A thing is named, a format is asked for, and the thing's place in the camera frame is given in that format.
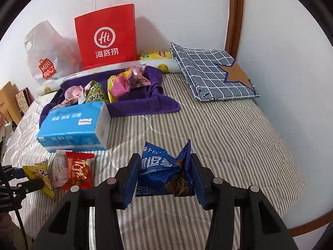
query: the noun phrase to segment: blue snack bag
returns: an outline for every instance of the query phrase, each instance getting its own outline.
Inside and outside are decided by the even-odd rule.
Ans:
[[[190,153],[190,140],[176,159],[165,149],[146,142],[135,196],[194,195],[193,180],[188,176]]]

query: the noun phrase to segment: white snack package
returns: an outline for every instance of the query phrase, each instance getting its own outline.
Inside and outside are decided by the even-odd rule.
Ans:
[[[62,187],[68,180],[68,163],[65,150],[57,150],[52,165],[52,185]]]
[[[43,85],[79,72],[80,62],[73,50],[49,21],[36,25],[25,37],[28,66],[35,80]]]

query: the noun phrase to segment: striped bedsheet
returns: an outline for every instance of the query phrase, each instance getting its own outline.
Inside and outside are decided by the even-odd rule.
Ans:
[[[233,186],[258,185],[280,216],[304,190],[300,172],[263,113],[252,100],[199,102],[182,74],[163,75],[164,93],[178,101],[181,110],[172,114],[119,117],[111,120],[109,147],[96,151],[92,166],[94,185],[126,166],[132,153],[142,153],[150,142],[177,156],[188,139],[192,152],[215,176]],[[3,164],[21,167],[49,159],[36,140],[39,115],[54,93],[35,100],[10,139]],[[17,180],[10,182],[16,185]],[[21,217],[29,236],[36,237],[64,196],[55,189],[51,199],[38,191],[22,201]],[[14,213],[13,221],[18,225]],[[134,197],[125,211],[118,211],[124,249],[204,249],[211,211],[204,211],[196,197]],[[239,208],[235,208],[234,249],[239,248]],[[94,208],[90,211],[90,249],[94,244]]]

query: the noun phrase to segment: candy wrapper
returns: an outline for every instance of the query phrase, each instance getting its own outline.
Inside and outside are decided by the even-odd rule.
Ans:
[[[124,71],[108,78],[108,97],[111,103],[124,98],[129,93],[130,78],[132,78],[132,71]]]
[[[42,178],[44,181],[44,188],[42,191],[51,198],[54,197],[54,193],[51,188],[51,183],[47,173],[47,159],[44,162],[36,163],[31,166],[22,166],[22,169],[29,180],[36,178]]]
[[[67,152],[68,181],[62,187],[69,190],[73,185],[79,185],[82,189],[93,186],[90,176],[90,164],[94,160],[93,153]]]
[[[118,75],[112,75],[108,79],[108,96],[110,102],[115,102],[129,93],[130,89],[149,86],[150,81],[143,77],[146,65],[132,66]]]
[[[65,150],[57,150],[52,163],[52,185],[62,187],[68,181],[67,157]]]
[[[107,96],[104,94],[102,85],[97,81],[90,81],[83,90],[83,96],[85,97],[85,102],[94,102],[94,101],[105,101],[109,102]]]
[[[131,66],[127,68],[127,70],[130,70],[133,73],[133,77],[129,79],[131,89],[142,86],[150,86],[150,81],[143,76],[145,68],[145,64],[141,66]]]
[[[83,92],[82,86],[72,86],[65,91],[65,100],[60,104],[56,105],[52,109],[61,107],[71,106],[78,102],[80,95]]]
[[[166,150],[146,142],[135,196],[194,195],[189,175],[190,154],[190,140],[176,159]]]

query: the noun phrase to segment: blue tissue box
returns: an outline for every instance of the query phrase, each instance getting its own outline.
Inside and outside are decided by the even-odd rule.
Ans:
[[[37,141],[48,152],[57,149],[105,150],[110,122],[110,114],[103,101],[54,109],[42,123]]]

